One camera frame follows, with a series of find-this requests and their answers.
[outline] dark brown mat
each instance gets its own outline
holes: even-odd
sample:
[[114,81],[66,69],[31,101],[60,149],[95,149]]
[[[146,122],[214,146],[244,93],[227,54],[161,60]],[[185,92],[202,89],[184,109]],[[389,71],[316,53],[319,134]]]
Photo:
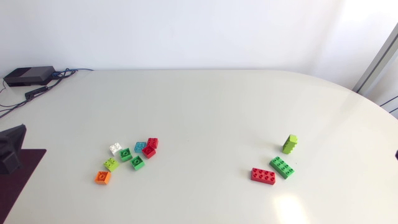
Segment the dark brown mat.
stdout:
[[8,213],[29,180],[46,149],[21,149],[19,158],[22,168],[12,174],[0,174],[0,223],[4,223]]

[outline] metal window frame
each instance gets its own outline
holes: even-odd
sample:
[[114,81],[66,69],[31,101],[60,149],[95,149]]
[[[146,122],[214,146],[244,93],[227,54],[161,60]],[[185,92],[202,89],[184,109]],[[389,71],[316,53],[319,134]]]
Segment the metal window frame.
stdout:
[[353,91],[366,96],[377,85],[382,76],[398,56],[398,24],[392,30],[372,63],[354,86]]

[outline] black box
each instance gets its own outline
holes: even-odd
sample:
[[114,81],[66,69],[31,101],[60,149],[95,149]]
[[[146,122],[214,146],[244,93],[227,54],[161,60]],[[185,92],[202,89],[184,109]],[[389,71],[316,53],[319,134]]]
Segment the black box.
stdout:
[[5,76],[4,81],[9,86],[47,85],[53,72],[53,66],[17,68]]

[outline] white lego brick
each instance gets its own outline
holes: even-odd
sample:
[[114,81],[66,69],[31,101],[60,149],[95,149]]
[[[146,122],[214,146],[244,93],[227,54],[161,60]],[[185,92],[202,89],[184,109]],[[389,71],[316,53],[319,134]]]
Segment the white lego brick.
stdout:
[[114,145],[109,147],[109,149],[111,150],[112,154],[114,155],[116,152],[118,152],[120,149],[122,149],[122,147],[120,146],[119,143],[115,143]]

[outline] orange lego brick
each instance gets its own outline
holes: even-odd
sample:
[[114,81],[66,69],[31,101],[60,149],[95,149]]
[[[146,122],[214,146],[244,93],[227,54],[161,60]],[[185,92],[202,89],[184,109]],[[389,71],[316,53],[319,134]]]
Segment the orange lego brick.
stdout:
[[108,184],[111,178],[111,173],[107,171],[98,171],[97,176],[95,177],[95,182],[97,184]]

